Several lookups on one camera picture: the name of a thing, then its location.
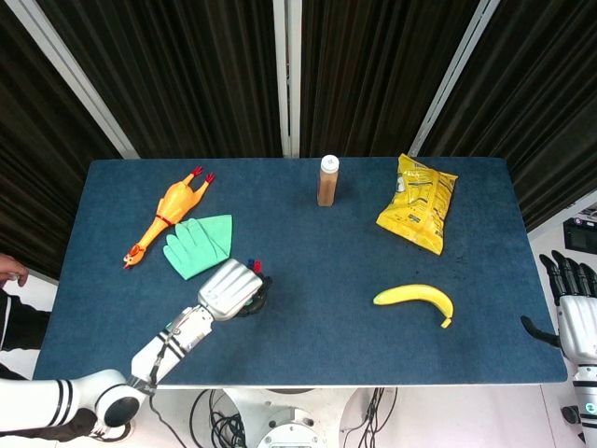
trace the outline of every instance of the yellow snack bag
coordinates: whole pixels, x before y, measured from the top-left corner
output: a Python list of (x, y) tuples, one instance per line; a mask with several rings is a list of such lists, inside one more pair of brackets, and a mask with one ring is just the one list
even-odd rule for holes
[(457, 178), (401, 154), (396, 194), (378, 216), (377, 224), (434, 254), (441, 254), (444, 219)]

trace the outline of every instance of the yellow rubber chicken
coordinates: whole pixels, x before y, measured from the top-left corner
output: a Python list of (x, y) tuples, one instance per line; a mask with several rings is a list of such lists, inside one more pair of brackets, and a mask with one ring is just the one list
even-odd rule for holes
[(168, 188), (168, 191), (166, 191), (166, 194), (160, 199), (160, 203), (158, 203), (158, 211), (156, 212), (153, 223), (147, 229), (143, 238), (139, 240), (139, 243), (131, 247), (129, 253), (124, 257), (124, 269), (128, 269), (141, 261), (147, 247), (156, 239), (161, 231), (174, 224), (178, 224), (184, 215), (199, 203), (203, 194), (215, 179), (214, 174), (210, 173), (205, 177), (203, 185), (197, 191), (193, 191), (188, 184), (200, 175), (202, 171), (202, 168), (198, 166), (184, 180), (176, 182)]

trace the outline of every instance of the curtain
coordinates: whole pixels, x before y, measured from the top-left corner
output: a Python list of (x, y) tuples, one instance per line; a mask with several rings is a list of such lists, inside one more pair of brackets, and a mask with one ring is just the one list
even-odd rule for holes
[(477, 0), (303, 0), (300, 155), (409, 149)]
[(58, 278), (88, 167), (119, 154), (4, 2), (0, 41), (0, 252)]
[(597, 189), (595, 18), (502, 0), (420, 152), (506, 159), (528, 230)]
[(39, 4), (141, 157), (282, 156), (271, 1)]

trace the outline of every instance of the green glove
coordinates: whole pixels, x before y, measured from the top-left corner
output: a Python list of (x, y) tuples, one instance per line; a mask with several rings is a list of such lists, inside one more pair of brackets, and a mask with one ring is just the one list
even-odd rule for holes
[(176, 236), (166, 237), (164, 255), (185, 280), (229, 258), (232, 215), (192, 218), (174, 229)]

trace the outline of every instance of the blue table surface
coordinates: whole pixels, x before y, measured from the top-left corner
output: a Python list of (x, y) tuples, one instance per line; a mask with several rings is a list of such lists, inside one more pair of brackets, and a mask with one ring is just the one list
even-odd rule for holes
[[(396, 158), (341, 159), (336, 201), (316, 202), (319, 160), (141, 160), (91, 165), (35, 379), (103, 369), (130, 373), (134, 354), (215, 271), (184, 281), (162, 254), (122, 257), (158, 199), (196, 165), (215, 183), (187, 217), (233, 215), (232, 256), (273, 278), (258, 315), (214, 323), (169, 385), (443, 385), (566, 379), (559, 351), (532, 339), (521, 315), (551, 328), (507, 167), (499, 159), (420, 158), (459, 175), (440, 257), (375, 224), (392, 200)], [(195, 180), (197, 188), (201, 181)], [(399, 285), (433, 285), (454, 319), (416, 301), (376, 307)]]

